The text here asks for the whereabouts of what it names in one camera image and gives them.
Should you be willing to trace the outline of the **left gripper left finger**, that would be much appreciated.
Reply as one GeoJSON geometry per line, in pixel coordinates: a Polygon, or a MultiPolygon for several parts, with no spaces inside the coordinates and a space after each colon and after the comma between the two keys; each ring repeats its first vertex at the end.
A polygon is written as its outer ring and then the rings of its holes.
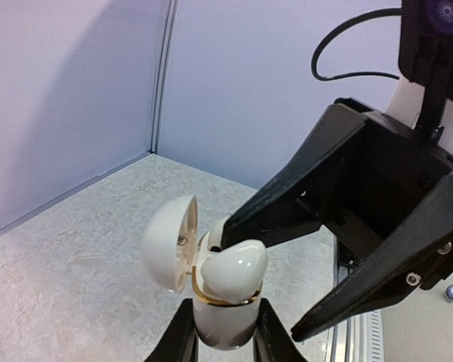
{"type": "Polygon", "coordinates": [[[144,362],[196,362],[199,359],[198,339],[193,318],[193,300],[184,299],[144,362]]]}

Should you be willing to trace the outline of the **white charging case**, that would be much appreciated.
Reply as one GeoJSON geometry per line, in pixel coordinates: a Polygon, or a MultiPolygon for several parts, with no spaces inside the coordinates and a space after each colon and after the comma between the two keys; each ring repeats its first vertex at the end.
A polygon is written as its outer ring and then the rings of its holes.
{"type": "Polygon", "coordinates": [[[163,204],[150,219],[140,242],[140,260],[160,286],[180,293],[193,287],[193,320],[209,347],[229,351],[254,333],[268,255],[258,240],[242,241],[221,251],[225,219],[198,236],[194,195],[163,204]]]}

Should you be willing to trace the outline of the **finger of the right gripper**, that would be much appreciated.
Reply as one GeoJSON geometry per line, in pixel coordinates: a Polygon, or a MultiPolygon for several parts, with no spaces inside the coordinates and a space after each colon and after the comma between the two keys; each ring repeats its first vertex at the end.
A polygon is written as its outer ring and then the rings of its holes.
{"type": "Polygon", "coordinates": [[[395,305],[453,272],[453,173],[444,176],[403,223],[364,262],[291,329],[302,342],[347,318],[395,305]]]}
{"type": "Polygon", "coordinates": [[[225,222],[221,248],[249,239],[272,247],[318,231],[339,205],[365,126],[363,114],[329,106],[291,160],[225,222]]]}

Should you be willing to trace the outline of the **white stem earbud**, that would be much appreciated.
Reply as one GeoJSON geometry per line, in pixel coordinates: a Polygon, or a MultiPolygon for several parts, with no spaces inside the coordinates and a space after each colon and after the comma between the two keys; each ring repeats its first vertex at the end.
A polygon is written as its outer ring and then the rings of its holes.
{"type": "Polygon", "coordinates": [[[208,249],[212,252],[220,252],[222,251],[221,247],[221,240],[223,235],[223,227],[225,222],[229,219],[228,216],[218,220],[213,228],[210,231],[210,235],[208,237],[208,249]]]}
{"type": "Polygon", "coordinates": [[[267,264],[267,249],[261,241],[243,241],[202,262],[198,282],[205,294],[240,304],[260,289],[267,264]]]}

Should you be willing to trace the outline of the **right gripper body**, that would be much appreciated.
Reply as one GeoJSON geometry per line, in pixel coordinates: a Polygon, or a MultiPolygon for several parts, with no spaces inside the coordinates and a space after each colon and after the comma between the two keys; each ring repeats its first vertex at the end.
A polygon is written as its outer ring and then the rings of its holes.
{"type": "MultiPolygon", "coordinates": [[[[393,128],[409,129],[387,116],[360,109],[351,100],[332,105],[345,105],[366,117],[339,205],[324,224],[358,255],[362,264],[439,181],[453,173],[453,163],[436,147],[389,140],[393,128]]],[[[413,273],[408,276],[408,283],[414,287],[420,280],[413,273]]]]}

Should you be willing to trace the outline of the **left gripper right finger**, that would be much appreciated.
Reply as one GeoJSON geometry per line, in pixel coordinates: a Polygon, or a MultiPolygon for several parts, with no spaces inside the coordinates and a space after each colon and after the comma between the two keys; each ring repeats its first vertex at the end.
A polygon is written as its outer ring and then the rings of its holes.
{"type": "Polygon", "coordinates": [[[256,362],[304,362],[306,359],[294,345],[268,299],[260,301],[253,335],[253,356],[256,362]]]}

